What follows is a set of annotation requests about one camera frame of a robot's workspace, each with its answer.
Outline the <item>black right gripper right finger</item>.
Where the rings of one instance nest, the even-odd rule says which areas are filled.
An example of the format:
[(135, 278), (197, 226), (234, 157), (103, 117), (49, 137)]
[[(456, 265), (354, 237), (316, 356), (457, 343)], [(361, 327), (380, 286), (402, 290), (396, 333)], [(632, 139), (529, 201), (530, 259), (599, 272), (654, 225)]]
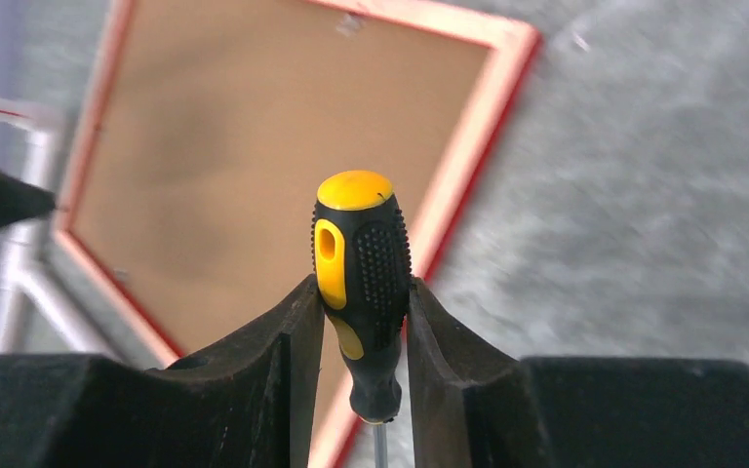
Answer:
[(749, 467), (749, 366), (715, 359), (514, 359), (411, 290), (418, 467)]

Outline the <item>yellow black screwdriver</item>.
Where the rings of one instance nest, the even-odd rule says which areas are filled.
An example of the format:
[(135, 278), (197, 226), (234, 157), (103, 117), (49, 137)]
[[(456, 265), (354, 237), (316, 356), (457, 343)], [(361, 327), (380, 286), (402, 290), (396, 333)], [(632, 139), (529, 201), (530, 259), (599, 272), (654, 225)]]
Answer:
[(312, 258), (351, 376), (350, 407), (373, 426), (374, 464), (385, 467), (386, 425), (401, 406), (395, 372), (412, 279), (406, 225), (388, 178), (352, 170), (320, 184)]

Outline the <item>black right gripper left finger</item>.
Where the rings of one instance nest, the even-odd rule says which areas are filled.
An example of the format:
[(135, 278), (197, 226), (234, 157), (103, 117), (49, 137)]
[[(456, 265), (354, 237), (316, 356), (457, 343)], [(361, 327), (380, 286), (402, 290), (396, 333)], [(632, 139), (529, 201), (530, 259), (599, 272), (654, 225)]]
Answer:
[(308, 276), (163, 370), (0, 355), (0, 467), (303, 467), (323, 331)]

